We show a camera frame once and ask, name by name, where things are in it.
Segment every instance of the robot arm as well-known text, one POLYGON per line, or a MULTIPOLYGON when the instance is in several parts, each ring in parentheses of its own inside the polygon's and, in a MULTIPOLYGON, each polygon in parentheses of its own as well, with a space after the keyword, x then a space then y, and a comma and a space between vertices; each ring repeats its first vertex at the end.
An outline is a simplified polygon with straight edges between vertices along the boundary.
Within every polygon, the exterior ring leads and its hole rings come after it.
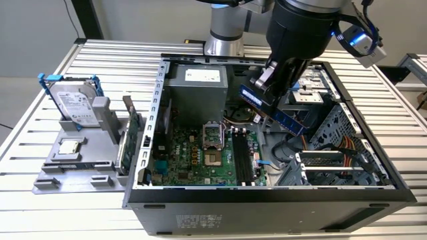
MULTIPOLYGON (((267 67, 274 71, 265 71, 265 76, 254 81, 255 86, 275 98, 283 96, 310 61, 323 54, 334 34, 359 60, 373 58, 373 53, 382 49, 378 29, 367 17, 371 3, 373 0, 362 2, 362 15, 351 0, 277 0, 266 35, 271 47, 267 67), (341 21, 354 25, 345 33, 339 27, 341 21), (347 40, 363 37, 358 34, 371 39, 369 45, 359 47, 363 52, 357 49, 355 42, 347 40)), ((365 66, 370 67, 374 63, 373 60, 365 66)))
MULTIPOLYGON (((222 15, 214 14, 219 10, 213 12, 211 34, 221 35, 223 40, 210 40, 205 46, 209 47, 209 51, 206 49, 205 52, 209 55, 242 56, 243 42, 235 39, 242 37, 243 29, 239 25, 231 24, 242 22, 238 20, 242 17, 234 13, 238 13, 245 5, 266 4, 266 1, 198 1, 231 6, 226 6, 227 8, 221 11, 222 15)), ((251 88, 263 93, 273 109, 277 108, 281 97, 301 78, 311 60, 323 54, 334 35, 343 48, 358 58, 365 67, 370 67, 385 58, 386 52, 382 49, 379 32, 367 13, 373 1, 362 1, 363 13, 361 13, 351 0, 275 0, 266 32, 271 55, 266 70, 251 80, 251 88), (345 32, 341 30, 341 22, 353 24, 345 32)))

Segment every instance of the hard drive label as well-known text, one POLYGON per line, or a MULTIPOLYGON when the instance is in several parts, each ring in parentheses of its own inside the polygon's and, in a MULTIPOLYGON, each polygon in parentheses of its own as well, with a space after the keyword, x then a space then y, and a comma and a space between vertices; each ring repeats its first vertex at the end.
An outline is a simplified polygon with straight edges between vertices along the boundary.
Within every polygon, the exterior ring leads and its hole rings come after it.
POLYGON ((61 103, 71 117, 71 120, 83 127, 99 127, 89 97, 82 92, 58 92, 61 103))

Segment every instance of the power supply label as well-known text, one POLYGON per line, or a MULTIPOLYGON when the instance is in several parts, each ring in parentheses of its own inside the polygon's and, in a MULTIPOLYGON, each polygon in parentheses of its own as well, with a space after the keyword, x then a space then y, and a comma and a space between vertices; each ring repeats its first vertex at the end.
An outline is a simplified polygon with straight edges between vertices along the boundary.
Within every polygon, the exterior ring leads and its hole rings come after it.
POLYGON ((219 83, 222 81, 221 70, 187 69, 187 71, 186 71, 186 81, 219 83))
POLYGON ((58 92, 61 103, 71 120, 83 127, 99 127, 99 120, 89 100, 89 97, 81 92, 58 92))

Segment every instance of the blue led light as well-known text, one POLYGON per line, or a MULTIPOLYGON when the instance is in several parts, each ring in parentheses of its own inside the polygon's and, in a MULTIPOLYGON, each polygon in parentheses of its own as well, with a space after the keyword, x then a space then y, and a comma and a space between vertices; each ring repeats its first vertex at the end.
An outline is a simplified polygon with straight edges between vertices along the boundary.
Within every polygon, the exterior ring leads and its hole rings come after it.
POLYGON ((358 37, 354 38, 354 40, 350 42, 350 45, 351 46, 357 45, 366 37, 367 35, 362 33, 358 37))

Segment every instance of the blue drive bracket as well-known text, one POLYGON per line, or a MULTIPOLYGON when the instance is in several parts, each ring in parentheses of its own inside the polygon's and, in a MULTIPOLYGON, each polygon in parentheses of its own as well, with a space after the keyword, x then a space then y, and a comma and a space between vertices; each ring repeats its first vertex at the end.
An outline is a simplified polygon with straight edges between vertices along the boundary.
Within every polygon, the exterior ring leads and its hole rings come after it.
MULTIPOLYGON (((265 111, 266 107, 263 107, 266 103, 257 96, 257 93, 243 84, 241 85, 239 95, 258 110, 269 115, 269 113, 265 111)), ((281 124, 282 127, 285 127, 290 131, 294 136, 299 136, 306 132, 307 127, 301 124, 281 109, 277 108, 273 111, 273 115, 270 117, 281 124)))
POLYGON ((42 87, 43 87, 43 89, 45 89, 46 95, 49 95, 49 96, 51 97, 51 99, 53 99, 53 101, 54 101, 54 103, 55 103, 55 106, 57 106, 57 108, 58 108, 58 110, 59 110, 59 112, 61 112, 62 119, 66 120, 66 119, 67 119, 67 118, 66 118, 66 115, 65 115, 65 113, 63 113, 63 111, 62 111, 62 108, 61 108, 58 102, 55 101, 55 98, 54 98, 54 96, 53 96, 50 87, 49 87, 49 85, 47 85, 47 82, 59 82, 61 80, 65 79, 65 77, 63 77, 63 75, 50 75, 50 76, 46 78, 46 74, 45 74, 45 73, 41 73, 39 76, 38 76, 38 78, 39 78, 39 84, 42 85, 42 87))
MULTIPOLYGON (((42 85, 43 89, 45 89, 45 92, 47 95, 50 95, 50 97, 53 98, 53 101, 55 103, 55 106, 61 112, 61 115, 62 115, 62 119, 67 119, 66 118, 66 115, 62 111, 62 108, 53 96, 53 93, 51 93, 51 90, 50 90, 50 87, 47 85, 47 83, 55 83, 55 82, 61 82, 61 81, 67 81, 67 80, 81 80, 81 81, 93 81, 94 82, 94 85, 95 85, 95 91, 97 91, 97 96, 98 97, 105 97, 105 91, 103 91, 103 88, 102 88, 102 82, 101 82, 101 79, 99 77, 97 76, 97 74, 93 75, 93 77, 90 78, 74 78, 74 77, 67 77, 65 78, 63 75, 57 75, 57 74, 51 74, 50 76, 47 76, 46 78, 46 74, 45 73, 41 73, 39 76, 39 84, 42 85)), ((81 130, 83 127, 81 126, 81 124, 77 123, 77 127, 78 127, 78 130, 81 130)))

